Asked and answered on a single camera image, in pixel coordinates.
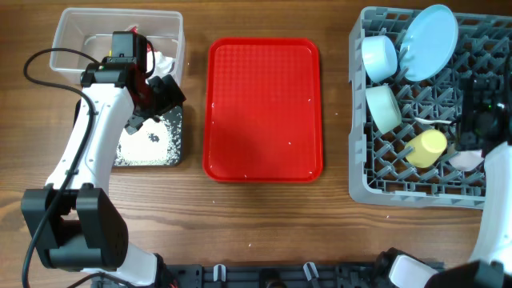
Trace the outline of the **white tissue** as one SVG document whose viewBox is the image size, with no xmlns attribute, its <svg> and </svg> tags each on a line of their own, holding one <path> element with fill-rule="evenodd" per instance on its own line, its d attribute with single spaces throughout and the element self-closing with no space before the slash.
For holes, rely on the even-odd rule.
<svg viewBox="0 0 512 288">
<path fill-rule="evenodd" d="M 147 59 L 147 70 L 149 72 L 153 71 L 150 78 L 158 76 L 160 78 L 165 77 L 168 74 L 171 74 L 174 70 L 175 59 L 172 57 L 168 57 L 163 55 L 160 51 L 151 52 L 148 51 L 146 55 Z"/>
</svg>

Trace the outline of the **pink plastic cup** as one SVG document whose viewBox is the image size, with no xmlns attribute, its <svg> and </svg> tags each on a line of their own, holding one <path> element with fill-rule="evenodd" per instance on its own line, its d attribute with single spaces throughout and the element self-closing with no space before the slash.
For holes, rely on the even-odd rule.
<svg viewBox="0 0 512 288">
<path fill-rule="evenodd" d="M 453 168 L 464 172 L 475 169 L 484 161 L 481 150 L 457 151 L 455 144 L 448 147 L 447 153 L 451 155 L 448 163 L 451 164 Z"/>
</svg>

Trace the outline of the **white plastic spoon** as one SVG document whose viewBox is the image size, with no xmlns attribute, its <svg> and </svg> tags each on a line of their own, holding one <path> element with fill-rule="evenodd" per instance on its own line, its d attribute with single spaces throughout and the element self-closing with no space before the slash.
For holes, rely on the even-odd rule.
<svg viewBox="0 0 512 288">
<path fill-rule="evenodd" d="M 424 119 L 424 118 L 419 118 L 419 117 L 415 117 L 414 120 L 416 122 L 419 122 L 420 124 L 423 124 L 423 125 L 436 125 L 436 124 L 440 124 L 440 125 L 453 125 L 453 121 L 449 121 L 449 120 L 439 120 L 439 119 L 436 119 L 436 120 L 428 120 L 428 119 Z"/>
</svg>

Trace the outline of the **yellow plastic cup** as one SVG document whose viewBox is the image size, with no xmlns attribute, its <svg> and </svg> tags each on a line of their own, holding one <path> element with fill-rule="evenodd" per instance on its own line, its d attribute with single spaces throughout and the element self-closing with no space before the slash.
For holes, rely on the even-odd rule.
<svg viewBox="0 0 512 288">
<path fill-rule="evenodd" d="M 408 153 L 406 160 L 419 168 L 432 166 L 447 148 L 446 136 L 439 130 L 426 130 L 411 139 L 406 148 L 413 150 Z"/>
</svg>

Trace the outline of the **red foil wrapper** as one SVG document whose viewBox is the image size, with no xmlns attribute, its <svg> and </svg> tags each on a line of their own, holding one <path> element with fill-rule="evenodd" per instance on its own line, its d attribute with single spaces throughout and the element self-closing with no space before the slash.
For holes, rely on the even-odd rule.
<svg viewBox="0 0 512 288">
<path fill-rule="evenodd" d="M 137 26 L 129 27 L 129 28 L 126 29 L 126 31 L 133 32 L 136 35 L 139 35 L 138 27 Z M 152 47 L 151 42 L 150 42 L 150 40 L 148 38 L 146 39 L 146 43 L 147 43 L 147 49 L 146 49 L 147 52 L 151 52 L 153 50 L 153 47 Z"/>
</svg>

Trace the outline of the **light blue plate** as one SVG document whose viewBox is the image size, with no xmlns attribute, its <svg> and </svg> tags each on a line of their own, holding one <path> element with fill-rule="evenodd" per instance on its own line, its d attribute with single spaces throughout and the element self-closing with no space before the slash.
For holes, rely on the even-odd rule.
<svg viewBox="0 0 512 288">
<path fill-rule="evenodd" d="M 432 5 L 419 13 L 406 30 L 399 51 L 405 78 L 420 82 L 435 76 L 448 63 L 458 41 L 458 23 L 444 5 Z"/>
</svg>

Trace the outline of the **mint green bowl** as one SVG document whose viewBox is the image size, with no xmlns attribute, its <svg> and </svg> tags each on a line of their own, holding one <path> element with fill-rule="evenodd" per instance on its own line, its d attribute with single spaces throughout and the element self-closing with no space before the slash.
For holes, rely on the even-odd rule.
<svg viewBox="0 0 512 288">
<path fill-rule="evenodd" d="M 367 88 L 365 95 L 374 123 L 382 134 L 392 131 L 402 123 L 402 114 L 391 88 Z"/>
</svg>

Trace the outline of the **light blue bowl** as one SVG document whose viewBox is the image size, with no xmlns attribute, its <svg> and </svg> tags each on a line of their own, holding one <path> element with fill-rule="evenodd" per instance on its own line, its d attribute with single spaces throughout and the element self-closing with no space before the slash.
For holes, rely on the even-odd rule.
<svg viewBox="0 0 512 288">
<path fill-rule="evenodd" d="M 362 41 L 362 60 L 373 82 L 381 82 L 395 74 L 398 59 L 394 44 L 385 35 L 371 36 Z"/>
</svg>

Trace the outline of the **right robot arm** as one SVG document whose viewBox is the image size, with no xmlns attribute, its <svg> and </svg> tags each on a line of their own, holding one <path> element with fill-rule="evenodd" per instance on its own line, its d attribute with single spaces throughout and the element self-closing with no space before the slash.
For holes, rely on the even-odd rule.
<svg viewBox="0 0 512 288">
<path fill-rule="evenodd" d="M 457 148 L 484 157 L 486 200 L 475 248 L 467 264 L 438 271 L 395 248 L 380 253 L 374 286 L 509 287 L 511 285 L 511 80 L 472 77 L 463 83 Z"/>
</svg>

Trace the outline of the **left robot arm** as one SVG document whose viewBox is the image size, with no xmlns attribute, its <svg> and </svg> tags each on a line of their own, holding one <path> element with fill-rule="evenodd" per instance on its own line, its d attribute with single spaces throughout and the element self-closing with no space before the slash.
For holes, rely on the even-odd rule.
<svg viewBox="0 0 512 288">
<path fill-rule="evenodd" d="M 122 133 L 138 132 L 180 106 L 185 95 L 171 76 L 154 74 L 152 43 L 133 31 L 115 31 L 111 52 L 91 59 L 64 153 L 44 187 L 28 189 L 21 210 L 31 240 L 26 260 L 81 272 L 125 287 L 176 287 L 178 279 L 158 254 L 129 240 L 111 202 L 110 174 Z"/>
</svg>

